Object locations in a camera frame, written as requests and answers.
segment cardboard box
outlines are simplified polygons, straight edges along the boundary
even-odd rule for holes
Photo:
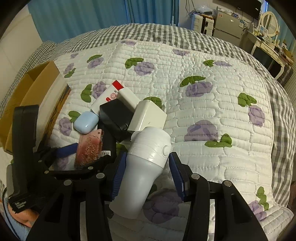
[[[19,85],[25,85],[26,88],[22,90]],[[0,133],[4,150],[12,154],[12,118],[16,106],[39,105],[36,127],[37,149],[39,145],[44,145],[50,137],[57,116],[69,93],[70,88],[53,61],[43,63],[28,71],[18,84],[0,120],[1,129],[2,124],[5,124],[9,130],[8,133],[7,131]],[[5,133],[7,133],[6,142],[4,142]]]

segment blue gripper pad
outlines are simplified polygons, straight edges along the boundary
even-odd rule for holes
[[[184,201],[185,198],[185,192],[184,192],[184,181],[182,179],[182,176],[180,174],[180,171],[177,167],[177,164],[175,162],[174,156],[172,153],[168,156],[169,160],[169,166],[170,166],[170,172],[172,173],[172,177],[174,180],[174,184],[178,193],[178,196]]]
[[[64,158],[76,153],[78,148],[78,143],[74,143],[68,146],[60,147],[56,149],[56,157],[57,158]]]
[[[121,159],[118,164],[118,168],[113,178],[113,186],[112,186],[112,192],[111,192],[112,200],[114,200],[114,198],[118,195],[118,192],[119,192],[124,171],[126,170],[126,156],[127,156],[127,153],[124,152],[121,156]]]

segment white hair dryer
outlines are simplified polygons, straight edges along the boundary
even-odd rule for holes
[[[131,141],[119,193],[109,207],[119,216],[135,219],[155,179],[162,173],[172,145],[168,133],[151,126],[134,132]]]

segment wooden desk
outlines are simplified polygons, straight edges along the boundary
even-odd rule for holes
[[[260,48],[265,53],[267,53],[270,57],[272,57],[273,60],[272,60],[272,62],[269,65],[267,70],[270,70],[270,68],[271,68],[272,64],[274,63],[274,61],[276,61],[281,66],[280,72],[275,77],[275,79],[277,80],[284,72],[286,61],[275,50],[271,49],[264,41],[257,38],[255,35],[253,35],[249,31],[247,33],[247,38],[254,44],[254,47],[253,47],[253,49],[251,51],[251,55],[254,54],[256,48]]]

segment white appliance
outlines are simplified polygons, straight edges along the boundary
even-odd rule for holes
[[[118,196],[109,207],[119,216],[135,219],[155,179],[163,172],[172,145],[168,133],[151,126],[134,132],[131,142]]]
[[[212,36],[214,29],[214,20],[205,16],[201,16],[199,14],[193,14],[191,29],[195,32]]]
[[[163,129],[167,114],[151,100],[142,100],[138,103],[128,131],[142,131],[147,126]]]
[[[242,32],[240,19],[218,11],[213,37],[239,46]]]
[[[192,15],[191,30],[201,33],[203,17],[198,14]]]

